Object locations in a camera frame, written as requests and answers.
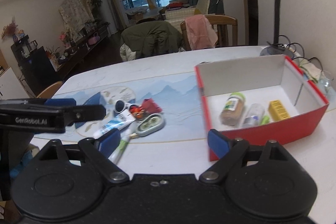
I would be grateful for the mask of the green white tube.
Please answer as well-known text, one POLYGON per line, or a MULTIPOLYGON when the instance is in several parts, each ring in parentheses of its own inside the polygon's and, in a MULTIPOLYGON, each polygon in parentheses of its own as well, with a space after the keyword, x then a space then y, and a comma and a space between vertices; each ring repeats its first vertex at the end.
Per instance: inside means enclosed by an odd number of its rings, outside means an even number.
POLYGON ((127 129, 125 133, 121 134, 121 140, 117 148, 110 155, 109 160, 115 165, 120 161, 122 154, 125 152, 130 140, 133 138, 135 129, 127 129))

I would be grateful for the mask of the blue white toothpaste tube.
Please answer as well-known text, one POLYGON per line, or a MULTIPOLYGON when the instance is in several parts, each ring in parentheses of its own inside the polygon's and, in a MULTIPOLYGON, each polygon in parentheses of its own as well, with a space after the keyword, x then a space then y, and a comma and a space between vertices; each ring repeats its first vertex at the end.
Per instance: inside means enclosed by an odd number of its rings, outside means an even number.
POLYGON ((95 131, 93 134, 93 138, 98 139, 113 129, 118 129, 119 131, 121 131, 134 121, 134 116, 128 110, 124 110, 112 120, 108 121, 106 124, 100 127, 97 131, 95 131))

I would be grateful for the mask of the toothpick jar green lid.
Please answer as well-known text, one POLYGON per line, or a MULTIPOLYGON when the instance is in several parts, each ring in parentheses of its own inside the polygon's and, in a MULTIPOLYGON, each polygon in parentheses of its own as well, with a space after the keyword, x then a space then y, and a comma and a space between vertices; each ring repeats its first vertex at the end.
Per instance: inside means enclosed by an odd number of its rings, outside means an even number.
POLYGON ((244 94, 240 92, 231 93, 220 114, 221 123, 227 126, 235 126, 240 121, 244 106, 244 94))

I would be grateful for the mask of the white sunglasses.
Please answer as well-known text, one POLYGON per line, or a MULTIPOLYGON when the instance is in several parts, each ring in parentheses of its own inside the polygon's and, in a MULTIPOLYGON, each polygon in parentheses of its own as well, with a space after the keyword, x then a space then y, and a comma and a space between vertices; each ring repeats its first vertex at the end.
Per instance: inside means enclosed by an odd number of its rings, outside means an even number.
POLYGON ((131 114, 135 113, 139 109, 139 105, 134 103, 125 102, 124 100, 117 100, 114 105, 114 114, 120 114, 124 110, 129 111, 131 114))

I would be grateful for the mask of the orange keychain figure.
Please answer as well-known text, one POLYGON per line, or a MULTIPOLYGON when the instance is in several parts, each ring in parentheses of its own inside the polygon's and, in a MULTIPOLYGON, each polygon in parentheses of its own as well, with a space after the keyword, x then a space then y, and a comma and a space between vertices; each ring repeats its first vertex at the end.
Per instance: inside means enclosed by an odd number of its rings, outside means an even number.
POLYGON ((130 105, 129 111, 132 116, 138 121, 145 119, 147 116, 147 112, 145 109, 142 108, 142 106, 130 105))

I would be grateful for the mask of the light blue correction tape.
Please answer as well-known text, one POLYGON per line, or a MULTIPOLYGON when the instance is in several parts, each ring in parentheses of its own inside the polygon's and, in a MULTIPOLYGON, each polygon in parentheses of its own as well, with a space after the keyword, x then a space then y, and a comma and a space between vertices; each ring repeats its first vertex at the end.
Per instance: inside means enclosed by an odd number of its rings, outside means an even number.
POLYGON ((136 127, 135 134, 138 138, 145 137, 165 127, 165 118, 160 113, 150 114, 136 127))

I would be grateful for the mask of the red binder clip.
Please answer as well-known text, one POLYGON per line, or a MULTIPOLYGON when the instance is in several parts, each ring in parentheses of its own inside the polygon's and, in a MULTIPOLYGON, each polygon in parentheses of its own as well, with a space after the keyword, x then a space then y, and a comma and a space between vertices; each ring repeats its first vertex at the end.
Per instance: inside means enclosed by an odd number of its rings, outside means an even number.
POLYGON ((141 107, 149 114, 161 113, 162 109, 154 102, 152 98, 144 99, 141 107))

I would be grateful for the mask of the dark tv cabinet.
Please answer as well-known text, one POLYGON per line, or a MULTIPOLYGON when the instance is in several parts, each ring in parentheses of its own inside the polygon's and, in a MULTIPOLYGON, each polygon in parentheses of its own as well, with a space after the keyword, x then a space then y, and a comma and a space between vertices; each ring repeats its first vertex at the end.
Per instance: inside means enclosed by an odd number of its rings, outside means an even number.
POLYGON ((108 38, 109 23, 100 23, 61 55, 59 50, 46 50, 26 35, 11 45, 22 76, 34 95, 72 75, 76 65, 108 38))

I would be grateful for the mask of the clear plastic bottle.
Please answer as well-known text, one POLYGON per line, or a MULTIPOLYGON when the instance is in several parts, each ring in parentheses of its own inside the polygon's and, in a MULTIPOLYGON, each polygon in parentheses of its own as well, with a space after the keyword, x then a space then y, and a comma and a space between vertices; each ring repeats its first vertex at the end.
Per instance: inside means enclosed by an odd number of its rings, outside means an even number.
POLYGON ((242 128, 256 127, 261 124, 264 116, 265 108, 259 103, 254 103, 248 109, 248 112, 243 120, 242 128))

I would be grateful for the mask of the yellow small box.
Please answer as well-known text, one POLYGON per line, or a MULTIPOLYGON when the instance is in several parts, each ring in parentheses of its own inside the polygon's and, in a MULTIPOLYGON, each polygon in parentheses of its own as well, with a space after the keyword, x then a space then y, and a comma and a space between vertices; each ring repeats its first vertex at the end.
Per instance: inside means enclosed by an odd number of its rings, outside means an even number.
POLYGON ((280 100, 269 102, 268 112, 273 121, 283 121, 290 118, 289 113, 280 100))

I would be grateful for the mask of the blue landscape table mat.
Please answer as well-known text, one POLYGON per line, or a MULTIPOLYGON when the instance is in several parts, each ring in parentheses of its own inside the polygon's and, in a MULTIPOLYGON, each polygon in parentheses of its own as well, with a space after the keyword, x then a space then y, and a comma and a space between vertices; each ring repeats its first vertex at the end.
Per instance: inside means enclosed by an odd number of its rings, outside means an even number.
POLYGON ((145 99, 152 99, 162 109, 165 126, 135 142, 185 141, 203 139, 206 135, 197 80, 193 72, 58 93, 56 98, 73 98, 78 105, 100 102, 106 108, 106 116, 102 121, 67 127, 63 134, 44 133, 37 135, 38 138, 79 141, 84 137, 92 137, 95 131, 114 118, 116 100, 141 105, 145 99))

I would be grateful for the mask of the floral hanging cloth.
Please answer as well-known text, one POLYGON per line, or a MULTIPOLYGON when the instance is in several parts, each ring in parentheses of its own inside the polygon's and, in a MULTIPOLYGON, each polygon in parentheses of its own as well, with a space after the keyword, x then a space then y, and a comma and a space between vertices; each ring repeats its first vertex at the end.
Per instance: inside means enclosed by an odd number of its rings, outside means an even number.
POLYGON ((59 12, 63 19, 64 30, 70 33, 70 38, 74 42, 83 37, 80 32, 85 25, 95 20, 87 0, 65 0, 60 5, 59 12))

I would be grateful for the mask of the white green cloth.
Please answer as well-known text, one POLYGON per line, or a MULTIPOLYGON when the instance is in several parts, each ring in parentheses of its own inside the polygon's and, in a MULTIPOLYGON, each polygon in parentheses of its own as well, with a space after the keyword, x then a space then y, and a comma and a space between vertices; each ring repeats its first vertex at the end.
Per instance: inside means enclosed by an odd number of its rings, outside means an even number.
POLYGON ((300 59, 299 68, 303 71, 304 75, 306 75, 309 80, 315 84, 318 83, 321 69, 317 68, 312 62, 307 61, 306 59, 300 59))

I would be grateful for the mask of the pink cloth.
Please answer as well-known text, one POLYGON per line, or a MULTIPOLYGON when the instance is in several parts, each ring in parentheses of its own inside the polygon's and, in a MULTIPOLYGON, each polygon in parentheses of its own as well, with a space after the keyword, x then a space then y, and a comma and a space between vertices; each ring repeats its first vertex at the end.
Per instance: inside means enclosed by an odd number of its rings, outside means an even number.
POLYGON ((185 25, 191 50, 215 47, 218 41, 217 33, 204 15, 198 14, 187 17, 185 25))

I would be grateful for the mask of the wooden chair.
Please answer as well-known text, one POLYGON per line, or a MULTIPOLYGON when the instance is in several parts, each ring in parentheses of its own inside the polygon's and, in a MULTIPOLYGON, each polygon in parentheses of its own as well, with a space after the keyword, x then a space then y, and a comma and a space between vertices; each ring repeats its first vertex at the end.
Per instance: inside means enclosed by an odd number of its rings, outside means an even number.
MULTIPOLYGON (((215 47, 229 47, 229 46, 238 46, 238 20, 232 16, 226 15, 204 15, 212 25, 214 31, 217 33, 218 41, 215 44, 215 47)), ((182 36, 185 41, 186 50, 191 50, 187 33, 185 20, 180 25, 182 36)))

